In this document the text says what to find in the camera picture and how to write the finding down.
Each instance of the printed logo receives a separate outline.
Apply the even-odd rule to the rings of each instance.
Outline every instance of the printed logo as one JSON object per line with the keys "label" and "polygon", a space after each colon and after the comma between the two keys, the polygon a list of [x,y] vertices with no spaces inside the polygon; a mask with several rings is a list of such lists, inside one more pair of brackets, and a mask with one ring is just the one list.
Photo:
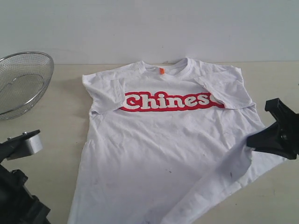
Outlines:
{"label": "printed logo", "polygon": [[128,92],[126,100],[120,109],[129,112],[146,111],[186,111],[206,109],[212,106],[224,108],[224,104],[217,101],[209,92],[188,94],[185,96],[171,96],[160,91],[154,96],[150,92]]}

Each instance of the metal mesh basket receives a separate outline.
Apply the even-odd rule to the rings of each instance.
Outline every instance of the metal mesh basket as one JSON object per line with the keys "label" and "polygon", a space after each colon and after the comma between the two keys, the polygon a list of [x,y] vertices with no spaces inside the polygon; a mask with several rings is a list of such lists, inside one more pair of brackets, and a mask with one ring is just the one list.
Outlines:
{"label": "metal mesh basket", "polygon": [[0,119],[29,111],[47,90],[53,70],[53,59],[43,52],[21,52],[0,59]]}

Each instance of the white t-shirt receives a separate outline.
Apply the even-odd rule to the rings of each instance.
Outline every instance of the white t-shirt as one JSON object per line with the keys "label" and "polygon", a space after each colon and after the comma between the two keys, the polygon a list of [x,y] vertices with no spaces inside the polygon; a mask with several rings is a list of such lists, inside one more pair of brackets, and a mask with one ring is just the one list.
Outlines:
{"label": "white t-shirt", "polygon": [[190,224],[284,160],[245,146],[264,126],[239,68],[137,62],[83,84],[93,104],[68,224]]}

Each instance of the black machine part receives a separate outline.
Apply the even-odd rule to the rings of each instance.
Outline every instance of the black machine part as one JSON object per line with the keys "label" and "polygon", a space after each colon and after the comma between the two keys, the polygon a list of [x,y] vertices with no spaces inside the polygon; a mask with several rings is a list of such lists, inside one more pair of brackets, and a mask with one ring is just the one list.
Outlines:
{"label": "black machine part", "polygon": [[247,138],[247,146],[255,151],[283,156],[295,160],[299,154],[299,114],[287,107],[279,98],[266,101],[265,111],[276,122]]}
{"label": "black machine part", "polygon": [[[23,133],[0,144],[0,162],[40,151],[39,133]],[[50,209],[29,193],[24,186],[27,179],[22,171],[9,172],[0,165],[0,224],[50,224],[46,218]]]}

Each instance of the basket rim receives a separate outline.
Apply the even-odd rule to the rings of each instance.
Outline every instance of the basket rim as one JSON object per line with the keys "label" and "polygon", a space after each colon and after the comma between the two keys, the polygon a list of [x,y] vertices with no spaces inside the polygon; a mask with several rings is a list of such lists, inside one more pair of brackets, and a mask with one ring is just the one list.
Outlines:
{"label": "basket rim", "polygon": [[7,56],[1,58],[0,62],[3,61],[3,60],[5,60],[5,59],[8,59],[10,57],[13,57],[13,56],[16,56],[16,55],[24,55],[24,54],[40,54],[40,55],[45,55],[45,56],[47,56],[54,63],[53,58],[50,55],[48,55],[48,54],[46,54],[44,52],[41,52],[41,51],[23,51],[23,52],[14,53],[14,54],[7,55]]}

